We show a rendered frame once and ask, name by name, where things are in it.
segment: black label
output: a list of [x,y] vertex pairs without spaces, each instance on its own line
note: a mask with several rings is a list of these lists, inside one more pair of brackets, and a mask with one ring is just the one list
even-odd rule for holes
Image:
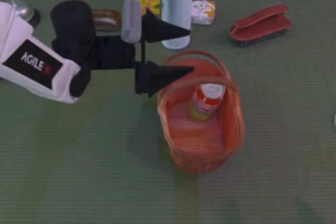
[[26,40],[3,65],[51,90],[52,80],[63,66],[29,40]]

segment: white bottle cap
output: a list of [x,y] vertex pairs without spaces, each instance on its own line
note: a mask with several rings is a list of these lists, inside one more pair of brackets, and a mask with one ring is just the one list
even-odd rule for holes
[[208,84],[202,84],[201,90],[203,94],[209,98],[209,99],[218,99],[222,98],[225,93],[225,87],[218,84],[208,83]]

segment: small bottle in basket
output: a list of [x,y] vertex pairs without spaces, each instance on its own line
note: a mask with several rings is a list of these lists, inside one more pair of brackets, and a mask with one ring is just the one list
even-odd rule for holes
[[225,90],[224,86],[212,83],[198,86],[189,104],[190,117],[199,122],[208,120],[220,106]]

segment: brush bristles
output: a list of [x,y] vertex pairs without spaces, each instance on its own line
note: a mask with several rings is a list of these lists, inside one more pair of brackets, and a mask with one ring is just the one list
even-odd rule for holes
[[235,40],[235,39],[232,39],[231,37],[229,37],[229,41],[232,43],[232,45],[234,45],[236,47],[249,47],[249,46],[255,45],[257,43],[263,42],[265,40],[273,39],[273,38],[279,37],[281,35],[284,35],[286,32],[287,32],[287,29],[284,29],[284,30],[281,30],[281,31],[277,31],[276,33],[268,34],[268,35],[262,36],[260,38],[256,38],[256,39],[248,40],[248,41],[239,41],[239,40]]

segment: plastic basket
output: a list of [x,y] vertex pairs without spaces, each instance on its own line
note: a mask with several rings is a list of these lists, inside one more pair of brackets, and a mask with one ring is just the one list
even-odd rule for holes
[[[203,59],[180,59],[184,55],[202,55]],[[193,66],[192,73],[173,82],[158,93],[157,107],[170,156],[185,173],[207,173],[221,167],[242,145],[245,125],[237,86],[224,64],[200,50],[185,50],[170,56],[164,65]],[[207,122],[193,121],[187,105],[197,85],[221,84],[226,93],[216,114]]]

